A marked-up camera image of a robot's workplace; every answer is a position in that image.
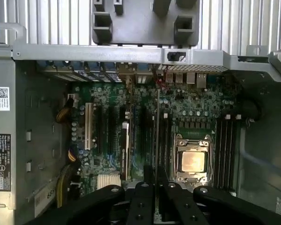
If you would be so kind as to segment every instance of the power supply label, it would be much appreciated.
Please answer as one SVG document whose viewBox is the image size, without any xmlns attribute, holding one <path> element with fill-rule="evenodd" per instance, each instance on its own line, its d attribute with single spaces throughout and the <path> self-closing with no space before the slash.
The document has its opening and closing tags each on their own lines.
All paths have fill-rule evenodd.
<svg viewBox="0 0 281 225">
<path fill-rule="evenodd" d="M 11 135 L 0 134 L 0 191 L 10 191 Z"/>
</svg>

